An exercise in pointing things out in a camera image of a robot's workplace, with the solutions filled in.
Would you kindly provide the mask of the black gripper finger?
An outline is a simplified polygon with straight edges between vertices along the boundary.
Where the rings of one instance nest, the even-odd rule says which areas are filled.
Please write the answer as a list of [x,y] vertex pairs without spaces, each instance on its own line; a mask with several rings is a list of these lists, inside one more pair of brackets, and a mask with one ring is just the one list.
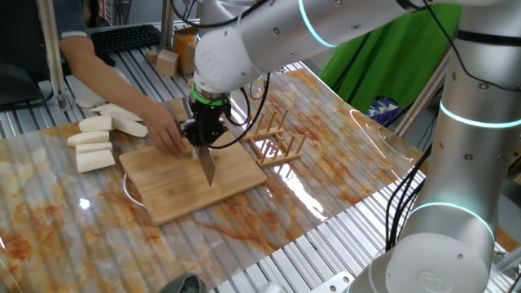
[[206,146],[210,147],[218,138],[220,138],[227,131],[228,131],[228,127],[224,121],[204,124],[203,125],[204,144]]
[[199,125],[194,118],[183,120],[180,122],[180,129],[184,137],[188,140],[191,145],[201,145],[201,139],[199,135]]

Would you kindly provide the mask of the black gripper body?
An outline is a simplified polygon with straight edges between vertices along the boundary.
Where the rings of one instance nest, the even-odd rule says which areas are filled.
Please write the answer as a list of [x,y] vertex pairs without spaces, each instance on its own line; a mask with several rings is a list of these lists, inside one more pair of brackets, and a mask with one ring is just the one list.
[[222,105],[215,106],[203,103],[192,103],[190,109],[197,126],[203,129],[213,129],[220,124],[220,118],[224,112]]

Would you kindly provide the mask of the bare person hand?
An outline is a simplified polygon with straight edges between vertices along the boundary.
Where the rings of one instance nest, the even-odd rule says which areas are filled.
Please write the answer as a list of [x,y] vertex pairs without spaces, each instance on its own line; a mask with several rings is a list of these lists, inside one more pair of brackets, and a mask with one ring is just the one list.
[[183,155],[185,143],[171,114],[157,103],[147,103],[139,114],[148,129],[154,147],[165,155]]

